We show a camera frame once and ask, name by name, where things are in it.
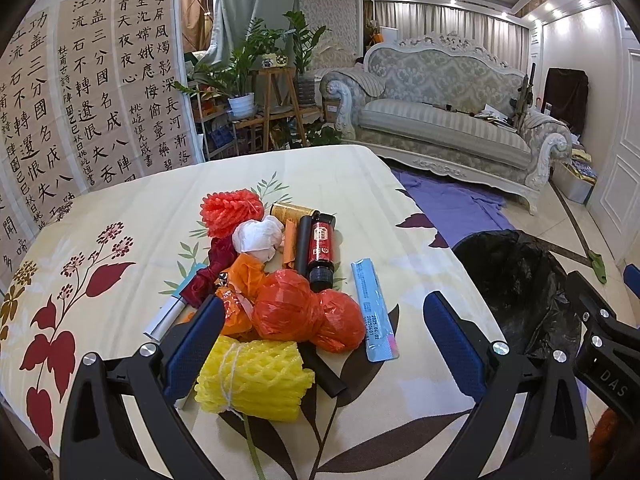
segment purple cloth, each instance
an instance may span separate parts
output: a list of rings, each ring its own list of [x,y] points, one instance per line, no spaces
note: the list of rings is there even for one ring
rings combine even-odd
[[[484,186],[391,170],[449,247],[480,231],[514,229],[500,212],[505,199]]]

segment metal bolt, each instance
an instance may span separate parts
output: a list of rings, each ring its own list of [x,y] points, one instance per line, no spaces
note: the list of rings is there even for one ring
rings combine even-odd
[[[509,353],[509,345],[503,341],[494,343],[494,352],[498,355],[507,355]]]
[[[156,353],[156,345],[153,343],[145,343],[140,347],[140,354],[144,357],[149,357]]]
[[[82,358],[82,363],[87,366],[91,366],[96,362],[97,359],[98,356],[96,354],[94,354],[93,352],[89,352]]]
[[[562,350],[554,351],[554,359],[559,363],[564,363],[566,361],[566,354]]]

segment blue gripper pad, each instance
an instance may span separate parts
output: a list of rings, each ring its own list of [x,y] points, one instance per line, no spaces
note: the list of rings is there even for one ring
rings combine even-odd
[[[215,296],[209,303],[203,303],[196,316],[187,324],[189,328],[186,336],[164,368],[163,395],[170,404],[189,395],[224,324],[225,306]]]
[[[486,393],[484,363],[442,302],[443,298],[432,292],[424,299],[424,323],[460,391],[480,402]]]
[[[631,289],[638,298],[640,298],[640,270],[634,265],[626,266],[624,272],[625,285]]]

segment tablecloth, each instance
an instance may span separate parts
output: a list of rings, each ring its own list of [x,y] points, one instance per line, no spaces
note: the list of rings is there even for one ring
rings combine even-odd
[[[143,328],[210,240],[200,220],[209,192],[254,189],[337,218],[336,283],[356,296],[350,263],[371,258],[397,329],[400,357],[370,363],[364,352],[321,352],[350,386],[321,389],[295,423],[263,422],[254,440],[267,478],[423,479],[474,402],[454,382],[422,319],[440,290],[489,340],[502,334],[462,265],[386,165],[361,146],[242,156],[119,184],[76,199],[45,228],[0,310],[0,389],[18,416],[60,452],[66,398],[82,355],[131,355]],[[276,269],[276,256],[267,270]],[[192,434],[226,478],[255,472],[245,439],[227,416],[197,410]],[[513,412],[485,471],[499,466],[516,426]],[[136,433],[140,420],[135,420]],[[163,470],[161,463],[151,461]]]

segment hanging scroll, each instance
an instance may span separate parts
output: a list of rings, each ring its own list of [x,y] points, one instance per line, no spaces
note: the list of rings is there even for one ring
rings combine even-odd
[[[86,192],[202,162],[179,0],[37,0],[0,58],[0,287]]]

